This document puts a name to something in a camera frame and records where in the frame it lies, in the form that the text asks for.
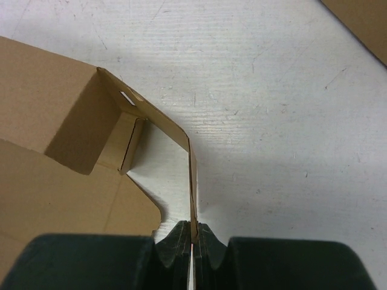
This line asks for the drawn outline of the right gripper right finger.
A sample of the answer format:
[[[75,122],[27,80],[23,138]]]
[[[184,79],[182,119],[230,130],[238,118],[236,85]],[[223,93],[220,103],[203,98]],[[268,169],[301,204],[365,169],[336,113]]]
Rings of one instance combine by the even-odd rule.
[[[195,289],[375,289],[358,255],[339,242],[232,237],[206,224],[193,247]]]

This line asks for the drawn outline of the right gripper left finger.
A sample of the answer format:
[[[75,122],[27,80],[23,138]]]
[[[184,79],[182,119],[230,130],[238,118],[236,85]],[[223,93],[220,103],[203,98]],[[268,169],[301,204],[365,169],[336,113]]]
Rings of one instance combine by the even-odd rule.
[[[190,222],[152,237],[43,234],[31,240],[1,289],[187,289]]]

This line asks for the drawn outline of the brown paper box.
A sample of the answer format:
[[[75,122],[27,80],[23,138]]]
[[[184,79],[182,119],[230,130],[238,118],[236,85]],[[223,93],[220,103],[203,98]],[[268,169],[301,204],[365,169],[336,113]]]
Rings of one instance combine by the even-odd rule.
[[[128,175],[151,122],[189,157],[189,137],[107,69],[1,38],[1,275],[45,233],[150,236],[161,213]]]

